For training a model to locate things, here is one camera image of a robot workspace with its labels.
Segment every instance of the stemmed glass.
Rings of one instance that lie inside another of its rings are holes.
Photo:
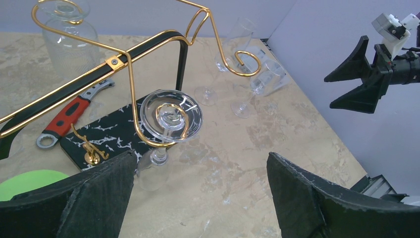
[[[165,142],[185,142],[198,133],[203,115],[194,99],[177,90],[157,90],[146,97],[140,108],[142,126],[154,137]],[[154,191],[169,177],[166,148],[145,153],[138,164],[140,187]]]
[[[229,66],[232,68],[236,67],[238,61],[235,58],[236,51],[244,51],[251,41],[252,34],[256,26],[250,20],[239,17],[236,24],[233,26],[227,38],[222,43],[223,52],[225,54],[225,59]],[[218,54],[215,59],[216,66],[219,69],[217,75],[214,77],[210,86],[200,86],[197,87],[194,91],[195,99],[206,106],[212,106],[216,104],[218,100],[217,93],[213,90],[214,83],[220,76],[222,72],[229,71],[223,64],[221,55]]]
[[[251,96],[244,102],[231,103],[233,113],[240,118],[248,118],[251,114],[249,102],[257,95],[266,96],[281,87],[285,75],[285,70],[278,62],[266,60],[261,71],[250,80]]]

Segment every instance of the wrench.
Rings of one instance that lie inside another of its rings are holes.
[[[57,142],[68,133],[70,125],[77,122],[79,117],[91,103],[92,98],[101,90],[113,87],[114,85],[114,81],[108,78],[73,99],[73,101],[67,104],[67,106],[52,119],[45,130],[42,131],[36,142],[38,147],[41,149],[49,149],[57,144]],[[42,143],[43,140],[48,138],[52,141],[51,144],[45,145],[45,143]]]

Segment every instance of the wrench head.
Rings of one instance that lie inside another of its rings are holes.
[[[102,91],[106,88],[111,88],[114,85],[115,85],[115,82],[111,78],[107,78],[107,79],[103,80],[102,82],[96,84],[95,86],[91,87],[90,89],[88,89],[81,96],[84,99],[92,100],[93,97],[95,95],[97,95],[97,93],[99,93],[100,91]]]
[[[41,149],[50,149],[52,148],[55,144],[57,144],[58,142],[58,138],[51,135],[51,134],[45,134],[42,133],[40,136],[38,136],[37,138],[37,146]]]

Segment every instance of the gray wall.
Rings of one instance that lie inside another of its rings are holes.
[[[268,38],[296,0],[192,0],[209,7],[219,34],[226,36],[239,16],[257,24],[255,37]],[[153,35],[166,29],[185,33],[198,8],[175,0],[88,0],[87,20],[99,34]],[[31,19],[35,0],[1,0],[0,31],[40,32]],[[200,36],[213,36],[210,20]]]
[[[420,84],[390,86],[373,115],[333,110],[329,103],[360,80],[324,83],[369,36],[367,58],[382,41],[371,22],[381,13],[400,19],[420,11],[419,0],[297,0],[268,44],[364,169],[384,174],[397,192],[420,195]],[[412,37],[406,47],[415,46]]]

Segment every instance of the table surface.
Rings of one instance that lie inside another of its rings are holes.
[[[100,41],[128,49],[147,37],[100,36]],[[257,39],[251,45],[264,44]],[[167,44],[134,64],[137,98],[157,89],[174,89],[179,44]],[[197,38],[188,49],[183,91],[217,75],[214,38]],[[113,52],[102,52],[106,59]],[[62,85],[40,34],[0,33],[0,117]],[[113,76],[116,86],[97,95],[77,122],[80,128],[130,103],[128,71]],[[134,181],[120,237],[279,237],[267,180],[269,152],[350,188],[366,173],[296,83],[251,101],[254,113],[236,117],[230,103],[244,100],[233,84],[248,79],[231,73],[217,78],[215,106],[202,106],[204,124],[193,140],[169,150],[171,174],[157,191]],[[79,173],[60,146],[40,150],[35,140],[59,112],[55,109],[25,127],[15,138],[11,156],[0,161],[0,182],[32,170]]]

